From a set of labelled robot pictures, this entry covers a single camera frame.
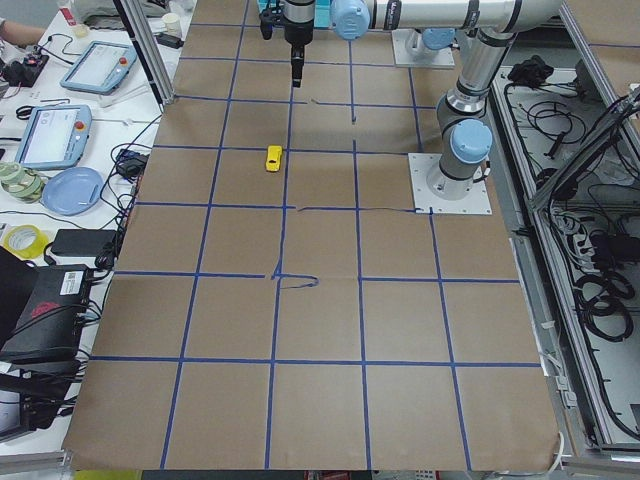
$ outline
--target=yellow tape roll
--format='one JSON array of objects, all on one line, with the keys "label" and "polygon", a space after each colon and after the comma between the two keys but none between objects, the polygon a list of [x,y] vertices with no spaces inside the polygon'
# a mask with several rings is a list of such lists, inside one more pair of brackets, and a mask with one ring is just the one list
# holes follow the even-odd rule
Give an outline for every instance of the yellow tape roll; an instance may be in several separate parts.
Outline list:
[{"label": "yellow tape roll", "polygon": [[39,257],[49,243],[47,236],[33,225],[22,225],[9,230],[4,248],[25,260]]}]

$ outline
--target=person's arm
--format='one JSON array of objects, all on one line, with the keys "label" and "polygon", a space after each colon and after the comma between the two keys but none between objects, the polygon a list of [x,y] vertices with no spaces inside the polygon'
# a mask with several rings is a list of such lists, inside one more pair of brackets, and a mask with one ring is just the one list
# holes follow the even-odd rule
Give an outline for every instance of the person's arm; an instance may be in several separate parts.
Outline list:
[{"label": "person's arm", "polygon": [[5,20],[0,25],[0,37],[14,45],[35,45],[44,35],[44,28],[30,27],[21,23]]}]

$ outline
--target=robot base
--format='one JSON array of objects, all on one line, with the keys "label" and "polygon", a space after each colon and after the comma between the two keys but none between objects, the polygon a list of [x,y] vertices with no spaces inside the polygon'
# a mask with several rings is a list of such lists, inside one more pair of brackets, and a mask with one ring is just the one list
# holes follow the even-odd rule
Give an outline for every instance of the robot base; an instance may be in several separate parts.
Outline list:
[{"label": "robot base", "polygon": [[450,48],[444,48],[437,52],[425,53],[423,55],[412,55],[407,51],[407,38],[413,30],[393,30],[393,55],[396,59],[397,67],[422,67],[439,70],[452,70],[456,63]]},{"label": "robot base", "polygon": [[474,183],[466,197],[461,200],[446,200],[434,194],[427,185],[429,170],[440,161],[440,154],[409,154],[413,205],[418,213],[491,215],[491,203],[484,182]]}]

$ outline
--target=light blue cap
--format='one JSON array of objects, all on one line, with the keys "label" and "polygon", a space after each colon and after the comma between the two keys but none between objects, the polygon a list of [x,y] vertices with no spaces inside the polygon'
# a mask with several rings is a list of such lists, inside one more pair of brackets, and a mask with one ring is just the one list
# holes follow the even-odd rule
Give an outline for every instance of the light blue cap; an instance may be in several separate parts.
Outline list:
[{"label": "light blue cap", "polygon": [[344,40],[355,40],[367,32],[371,15],[364,0],[333,0],[331,25]]},{"label": "light blue cap", "polygon": [[456,38],[455,28],[427,28],[422,32],[422,41],[429,50],[442,50]]},{"label": "light blue cap", "polygon": [[468,165],[480,163],[489,154],[493,145],[493,134],[480,120],[463,120],[451,134],[451,150]]}]

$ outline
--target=blue plate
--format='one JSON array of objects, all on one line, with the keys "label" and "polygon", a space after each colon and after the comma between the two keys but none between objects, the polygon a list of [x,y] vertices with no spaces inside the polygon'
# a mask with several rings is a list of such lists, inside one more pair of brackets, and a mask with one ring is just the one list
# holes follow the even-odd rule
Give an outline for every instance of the blue plate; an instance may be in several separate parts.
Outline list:
[{"label": "blue plate", "polygon": [[96,204],[102,185],[102,177],[93,168],[68,168],[47,182],[42,204],[60,215],[77,215]]}]

